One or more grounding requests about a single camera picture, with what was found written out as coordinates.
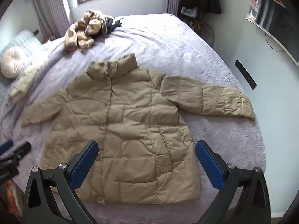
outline jacket sleeve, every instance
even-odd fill
[[[181,109],[201,115],[255,119],[249,98],[238,90],[183,76],[163,76],[154,70],[149,74],[162,96]]]
[[[67,93],[65,90],[58,90],[50,97],[33,104],[25,109],[22,117],[22,126],[37,124],[52,119],[66,103]]]

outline silver bolt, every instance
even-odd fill
[[[32,172],[37,172],[38,171],[38,167],[34,167],[33,169],[32,169]]]
[[[66,163],[61,163],[61,164],[59,164],[59,168],[60,168],[60,169],[65,169],[65,168],[66,168]]]
[[[260,167],[255,167],[255,170],[258,172],[258,173],[261,173],[262,172],[262,169]]]
[[[229,168],[231,168],[231,169],[233,169],[233,168],[236,167],[236,165],[233,164],[233,163],[231,163],[231,162],[229,162],[229,163],[227,164],[227,166],[228,166]]]

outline puffer jacket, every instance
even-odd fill
[[[22,125],[53,119],[42,169],[68,162],[89,140],[99,154],[78,196],[99,203],[163,204],[196,198],[194,143],[178,108],[254,119],[238,90],[137,66],[134,54],[92,62],[65,89],[29,106]]]

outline lavender blanket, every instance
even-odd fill
[[[184,75],[213,84],[242,90],[223,60],[185,23],[169,14],[137,15],[122,19],[122,27],[108,38],[100,38],[95,45],[81,53],[64,51],[64,42],[50,54],[45,68],[39,73],[27,96],[17,105],[8,97],[1,107],[0,142],[12,139],[15,146],[24,141],[32,144],[32,151],[21,162],[20,174],[14,181],[25,191],[32,167],[39,166],[44,142],[51,122],[21,127],[23,108],[38,102],[59,88],[65,88],[94,60],[118,59],[135,53],[140,65],[153,67],[167,75]],[[204,139],[226,162],[237,167],[253,169],[266,167],[266,154],[257,121],[241,117],[199,116],[180,111],[196,142]],[[199,165],[201,192],[199,198],[171,205],[116,205],[84,203],[101,223],[188,224],[196,222],[218,193]],[[231,206],[237,203],[238,194]],[[58,200],[62,213],[66,211]]]

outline white round cushion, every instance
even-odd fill
[[[3,56],[1,62],[1,72],[4,77],[17,78],[25,66],[27,55],[19,46],[9,48]]]

